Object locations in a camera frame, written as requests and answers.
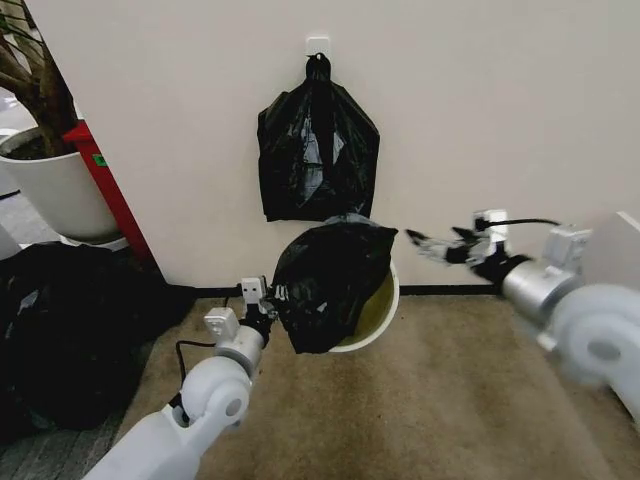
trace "carpet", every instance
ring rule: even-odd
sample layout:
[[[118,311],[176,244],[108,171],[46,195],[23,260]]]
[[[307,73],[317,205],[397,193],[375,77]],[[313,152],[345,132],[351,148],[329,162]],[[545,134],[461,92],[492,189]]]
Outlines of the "carpet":
[[[158,339],[120,434],[173,396],[174,343],[209,341],[214,304],[199,301]],[[186,350],[187,366],[209,354]],[[559,379],[514,332],[508,305],[402,297],[387,332],[354,353],[296,355],[274,326],[246,420],[197,478],[631,480],[639,459],[619,403]]]

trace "white flower pot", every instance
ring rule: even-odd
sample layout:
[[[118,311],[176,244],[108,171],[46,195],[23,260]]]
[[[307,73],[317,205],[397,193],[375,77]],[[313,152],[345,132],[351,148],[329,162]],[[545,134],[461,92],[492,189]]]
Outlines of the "white flower pot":
[[[42,160],[12,160],[8,152],[38,136],[31,128],[0,141],[0,164],[42,218],[60,235],[99,244],[121,236],[79,153]]]

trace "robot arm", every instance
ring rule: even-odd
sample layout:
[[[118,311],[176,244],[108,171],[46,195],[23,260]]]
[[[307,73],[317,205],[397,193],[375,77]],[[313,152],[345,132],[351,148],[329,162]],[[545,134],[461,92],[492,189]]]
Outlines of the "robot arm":
[[[138,422],[87,474],[85,480],[191,480],[200,457],[249,404],[252,377],[269,341],[273,319],[262,300],[264,278],[243,279],[246,317],[230,308],[205,316],[216,347],[187,375],[180,393]]]
[[[507,225],[551,223],[540,260],[509,252]],[[408,230],[419,253],[465,264],[496,286],[516,320],[584,384],[609,385],[640,425],[640,293],[617,285],[584,285],[581,256],[591,234],[540,219],[507,220],[504,210],[476,212],[459,239],[436,240]]]

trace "white bracket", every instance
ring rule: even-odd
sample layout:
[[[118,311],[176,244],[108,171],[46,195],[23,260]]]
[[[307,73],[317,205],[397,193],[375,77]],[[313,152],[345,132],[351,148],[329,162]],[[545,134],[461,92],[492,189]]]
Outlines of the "white bracket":
[[[310,35],[307,37],[306,55],[322,53],[331,60],[331,39],[328,35]]]

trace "black bag on floor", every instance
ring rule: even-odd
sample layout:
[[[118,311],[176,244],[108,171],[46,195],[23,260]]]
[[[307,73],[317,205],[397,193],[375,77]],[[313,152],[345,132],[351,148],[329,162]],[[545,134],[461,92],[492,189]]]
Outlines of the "black bag on floor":
[[[134,393],[142,344],[193,305],[123,253],[48,243],[0,262],[0,440],[99,425]]]
[[[359,215],[307,230],[282,253],[270,301],[296,353],[324,353],[353,335],[389,273],[396,229]]]
[[[260,190],[268,221],[371,214],[380,135],[322,54],[307,78],[258,116]]]

